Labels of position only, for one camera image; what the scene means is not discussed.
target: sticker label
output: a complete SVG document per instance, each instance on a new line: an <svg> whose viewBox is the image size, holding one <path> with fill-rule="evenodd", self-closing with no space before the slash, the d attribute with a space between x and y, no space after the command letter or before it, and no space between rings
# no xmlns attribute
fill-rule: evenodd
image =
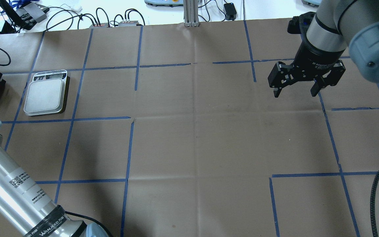
<svg viewBox="0 0 379 237"><path fill-rule="evenodd" d="M50 203L51 198L22 168L17 168L6 176L10 187L22 195L36 210Z"/></svg>
<svg viewBox="0 0 379 237"><path fill-rule="evenodd" d="M42 209L46 204L50 203L52 200L43 191L38 184L35 184L32 188L23 193L23 197L29 200L36 210Z"/></svg>
<svg viewBox="0 0 379 237"><path fill-rule="evenodd" d="M49 237L56 231L68 218L65 211L58 205L42 221L32 228L24 237Z"/></svg>

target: electronic device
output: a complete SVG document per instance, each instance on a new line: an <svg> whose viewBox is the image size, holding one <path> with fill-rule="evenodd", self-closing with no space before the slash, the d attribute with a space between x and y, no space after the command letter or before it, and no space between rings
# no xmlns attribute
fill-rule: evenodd
<svg viewBox="0 0 379 237"><path fill-rule="evenodd" d="M66 70L38 72L27 88L24 112L28 116L62 113L68 95Z"/></svg>
<svg viewBox="0 0 379 237"><path fill-rule="evenodd" d="M233 3L225 3L223 5L223 11L226 13L226 20L234 21L236 19L236 9Z"/></svg>
<svg viewBox="0 0 379 237"><path fill-rule="evenodd" d="M321 0L302 0L302 3L311 7L320 6Z"/></svg>
<svg viewBox="0 0 379 237"><path fill-rule="evenodd" d="M0 7L15 25L26 30L32 29L36 23L45 20L47 18L46 13L49 11L48 7L32 2L25 3L14 10L6 0L0 0Z"/></svg>
<svg viewBox="0 0 379 237"><path fill-rule="evenodd" d="M337 85L346 70L340 56L348 45L362 76L379 83L379 1L322 0L317 13L294 16L288 33L300 34L302 43L293 63L277 62L268 76L276 98L298 81L315 82L312 96Z"/></svg>
<svg viewBox="0 0 379 237"><path fill-rule="evenodd" d="M184 1L185 0L144 0L144 2L147 5L155 6L155 7L156 6L168 6L168 7L182 6L184 4Z"/></svg>

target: digital scale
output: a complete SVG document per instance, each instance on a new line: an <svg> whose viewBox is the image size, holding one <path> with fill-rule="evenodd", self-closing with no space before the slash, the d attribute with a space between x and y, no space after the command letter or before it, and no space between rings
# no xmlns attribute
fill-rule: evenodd
<svg viewBox="0 0 379 237"><path fill-rule="evenodd" d="M66 70L36 73L27 88L24 112L28 116L62 113L65 110L68 85Z"/></svg>

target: black power adapter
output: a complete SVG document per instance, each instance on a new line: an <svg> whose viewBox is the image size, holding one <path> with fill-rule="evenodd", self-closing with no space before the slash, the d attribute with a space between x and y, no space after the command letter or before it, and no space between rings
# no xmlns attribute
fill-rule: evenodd
<svg viewBox="0 0 379 237"><path fill-rule="evenodd" d="M223 11L226 13L226 20L235 20L236 19L236 9L233 3L225 3L223 5Z"/></svg>

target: table surface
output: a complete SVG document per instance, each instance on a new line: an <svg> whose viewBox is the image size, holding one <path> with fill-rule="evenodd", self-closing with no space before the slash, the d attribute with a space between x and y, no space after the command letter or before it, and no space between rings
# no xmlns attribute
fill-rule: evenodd
<svg viewBox="0 0 379 237"><path fill-rule="evenodd" d="M336 87L275 99L266 78L301 42L287 23L0 35L2 146L115 236L371 236L379 85L346 51ZM71 77L65 112L26 116L27 82L54 69ZM376 210L379 228L379 187ZM0 236L15 233L0 215Z"/></svg>

